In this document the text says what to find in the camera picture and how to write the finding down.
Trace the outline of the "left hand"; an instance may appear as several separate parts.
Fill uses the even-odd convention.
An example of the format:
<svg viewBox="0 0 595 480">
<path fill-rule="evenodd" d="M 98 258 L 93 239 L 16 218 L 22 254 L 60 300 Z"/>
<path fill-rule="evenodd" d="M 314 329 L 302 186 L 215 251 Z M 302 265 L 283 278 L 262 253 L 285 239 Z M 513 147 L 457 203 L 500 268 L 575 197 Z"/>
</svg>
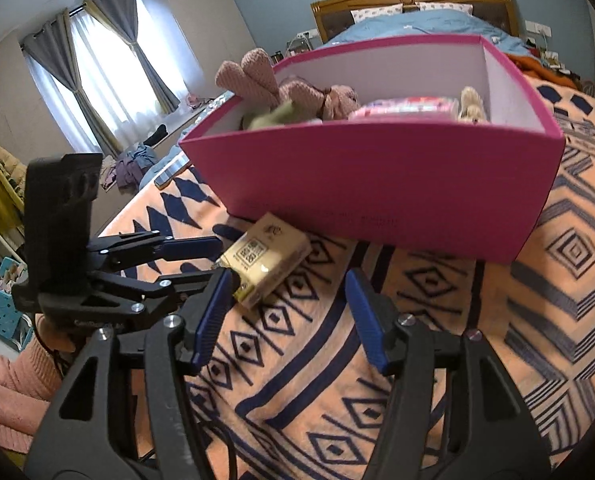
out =
<svg viewBox="0 0 595 480">
<path fill-rule="evenodd" d="M 65 332 L 44 314 L 34 315 L 34 336 L 24 353 L 40 348 L 44 353 L 57 351 L 60 356 L 75 358 L 88 344 L 92 333 Z"/>
</svg>

